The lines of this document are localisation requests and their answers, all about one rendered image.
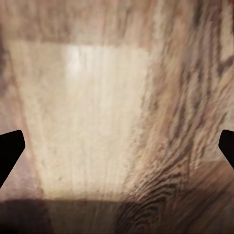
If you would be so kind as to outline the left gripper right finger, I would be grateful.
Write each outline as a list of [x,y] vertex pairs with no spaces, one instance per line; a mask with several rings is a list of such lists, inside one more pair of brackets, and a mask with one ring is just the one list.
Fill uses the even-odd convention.
[[234,169],[234,132],[223,130],[219,139],[218,147]]

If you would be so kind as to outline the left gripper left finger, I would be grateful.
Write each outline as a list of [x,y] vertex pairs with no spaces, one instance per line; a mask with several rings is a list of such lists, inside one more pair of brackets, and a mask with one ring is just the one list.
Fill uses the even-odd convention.
[[25,149],[21,130],[0,135],[0,188]]

